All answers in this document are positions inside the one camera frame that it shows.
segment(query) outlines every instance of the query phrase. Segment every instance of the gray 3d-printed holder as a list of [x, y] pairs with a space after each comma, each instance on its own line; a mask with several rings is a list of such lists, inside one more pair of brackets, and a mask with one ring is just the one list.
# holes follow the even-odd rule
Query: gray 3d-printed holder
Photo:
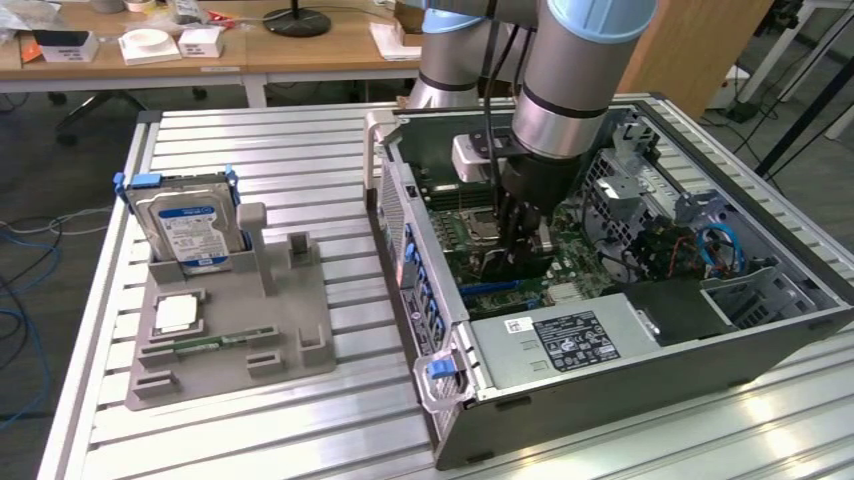
[[[251, 249], [231, 253], [231, 270], [186, 276], [178, 262], [148, 264], [148, 280], [126, 406], [168, 405], [335, 369], [332, 327], [316, 242], [292, 233], [266, 245], [264, 204], [238, 207]], [[198, 302], [186, 328], [156, 328], [158, 306]]]

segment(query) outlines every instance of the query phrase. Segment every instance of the metal workbench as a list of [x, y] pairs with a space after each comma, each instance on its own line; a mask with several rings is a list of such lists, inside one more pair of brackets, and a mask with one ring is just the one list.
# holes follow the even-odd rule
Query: metal workbench
[[[626, 98], [650, 102], [853, 280], [850, 254], [702, 129], [667, 102]], [[737, 389], [466, 469], [432, 468], [362, 203], [363, 117], [391, 106], [168, 112], [139, 123], [127, 175], [214, 172], [231, 163], [243, 200], [270, 209], [267, 240], [308, 230], [320, 241], [339, 366], [323, 376], [131, 412], [123, 400], [148, 244], [118, 203], [39, 478], [854, 478], [851, 329]], [[659, 148], [670, 174], [702, 190], [702, 174], [666, 143]]]

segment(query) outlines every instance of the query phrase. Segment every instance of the white box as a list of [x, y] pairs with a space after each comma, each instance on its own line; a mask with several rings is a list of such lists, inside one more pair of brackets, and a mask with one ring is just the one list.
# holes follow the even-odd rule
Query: white box
[[184, 30], [178, 48], [186, 57], [218, 58], [223, 54], [223, 35], [219, 28]]
[[158, 45], [140, 47], [126, 39], [134, 32], [131, 31], [119, 37], [119, 47], [122, 47], [126, 65], [143, 65], [182, 59], [182, 52], [178, 50], [172, 37], [167, 36]]
[[41, 49], [41, 56], [44, 56], [44, 60], [47, 62], [91, 62], [95, 60], [95, 54], [98, 53], [98, 47], [100, 43], [98, 42], [98, 37], [92, 32], [88, 33], [85, 40], [79, 45], [71, 45], [69, 43], [75, 42], [69, 37], [69, 42], [48, 42], [53, 43], [52, 45], [41, 45], [39, 44], [39, 48]]
[[706, 109], [725, 110], [730, 108], [730, 104], [735, 101], [735, 95], [738, 95], [738, 92], [741, 92], [745, 85], [747, 85], [747, 80], [750, 80], [750, 74], [734, 65], [726, 74], [726, 78], [721, 83], [721, 89]]

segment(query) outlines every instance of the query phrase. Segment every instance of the motherboard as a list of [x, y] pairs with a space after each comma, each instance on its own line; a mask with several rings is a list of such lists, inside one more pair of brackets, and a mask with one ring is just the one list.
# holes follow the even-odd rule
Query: motherboard
[[490, 207], [431, 212], [431, 222], [444, 250], [463, 303], [472, 320], [595, 298], [613, 286], [595, 247], [562, 206], [553, 219], [558, 253], [546, 276], [499, 283], [480, 281], [490, 252], [500, 251], [498, 226]]

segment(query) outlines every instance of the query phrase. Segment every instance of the desk lamp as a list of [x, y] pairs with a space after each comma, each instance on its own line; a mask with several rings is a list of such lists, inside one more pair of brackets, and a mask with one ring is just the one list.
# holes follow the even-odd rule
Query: desk lamp
[[330, 17], [314, 10], [299, 8], [299, 0], [291, 0], [290, 9], [274, 10], [264, 15], [264, 19], [264, 27], [286, 37], [315, 37], [332, 28]]

